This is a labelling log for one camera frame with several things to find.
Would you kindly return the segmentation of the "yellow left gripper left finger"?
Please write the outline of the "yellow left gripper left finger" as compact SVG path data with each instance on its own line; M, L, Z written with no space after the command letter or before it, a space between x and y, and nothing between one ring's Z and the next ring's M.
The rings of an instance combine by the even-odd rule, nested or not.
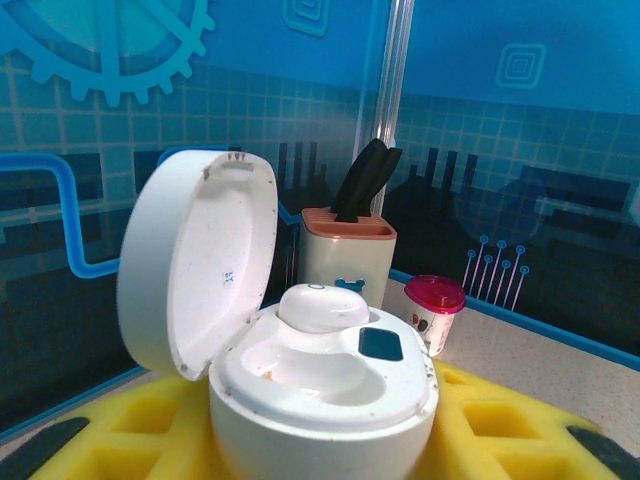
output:
M222 479L206 381L163 378L63 415L1 461L4 479Z

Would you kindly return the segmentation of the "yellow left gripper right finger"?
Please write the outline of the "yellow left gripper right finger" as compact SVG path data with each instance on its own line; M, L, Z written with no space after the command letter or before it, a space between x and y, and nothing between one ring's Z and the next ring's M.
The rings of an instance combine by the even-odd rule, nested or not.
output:
M440 399L416 479L636 479L595 423L437 360Z

